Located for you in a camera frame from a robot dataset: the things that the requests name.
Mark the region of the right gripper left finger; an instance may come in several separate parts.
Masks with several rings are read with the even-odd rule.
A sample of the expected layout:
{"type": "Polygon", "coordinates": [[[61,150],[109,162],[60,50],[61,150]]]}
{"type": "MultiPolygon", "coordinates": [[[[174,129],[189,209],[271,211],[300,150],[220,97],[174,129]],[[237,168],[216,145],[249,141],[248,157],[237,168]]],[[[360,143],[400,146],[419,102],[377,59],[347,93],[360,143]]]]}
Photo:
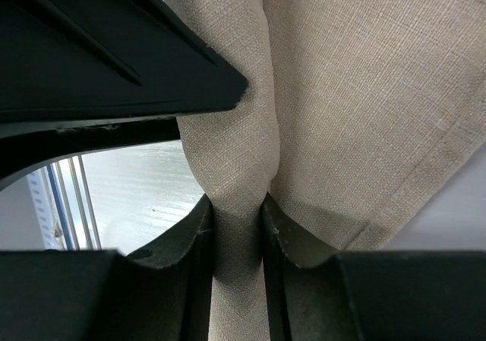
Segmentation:
{"type": "Polygon", "coordinates": [[[207,197],[129,255],[4,251],[3,340],[205,340],[213,280],[207,197]]]}

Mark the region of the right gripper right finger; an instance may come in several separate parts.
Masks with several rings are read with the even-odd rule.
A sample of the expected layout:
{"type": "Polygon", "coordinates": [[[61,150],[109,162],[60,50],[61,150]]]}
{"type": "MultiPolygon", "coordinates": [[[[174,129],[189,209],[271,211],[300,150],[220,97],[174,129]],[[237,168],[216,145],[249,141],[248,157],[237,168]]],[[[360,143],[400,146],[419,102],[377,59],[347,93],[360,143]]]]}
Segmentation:
{"type": "Polygon", "coordinates": [[[338,251],[261,207],[273,340],[483,340],[482,251],[338,251]]]}

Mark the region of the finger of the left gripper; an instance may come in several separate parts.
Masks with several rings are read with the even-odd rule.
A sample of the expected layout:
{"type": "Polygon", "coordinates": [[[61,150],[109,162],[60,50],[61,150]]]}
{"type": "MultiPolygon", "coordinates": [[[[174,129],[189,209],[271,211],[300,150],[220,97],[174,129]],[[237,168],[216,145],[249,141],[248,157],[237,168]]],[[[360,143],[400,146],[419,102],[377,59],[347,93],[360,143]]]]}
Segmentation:
{"type": "Polygon", "coordinates": [[[163,0],[1,0],[1,186],[58,159],[178,139],[247,79],[163,0]]]}

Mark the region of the beige cloth napkin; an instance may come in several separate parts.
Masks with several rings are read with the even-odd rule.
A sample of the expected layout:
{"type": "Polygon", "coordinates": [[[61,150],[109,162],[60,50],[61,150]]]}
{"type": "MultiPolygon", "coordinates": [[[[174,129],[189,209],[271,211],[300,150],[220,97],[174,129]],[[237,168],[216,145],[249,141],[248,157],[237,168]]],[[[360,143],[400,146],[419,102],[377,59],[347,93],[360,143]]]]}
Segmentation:
{"type": "Polygon", "coordinates": [[[211,340],[267,340],[267,195],[339,249],[386,244],[485,141],[485,0],[165,0],[249,82],[181,117],[215,213],[211,340]]]}

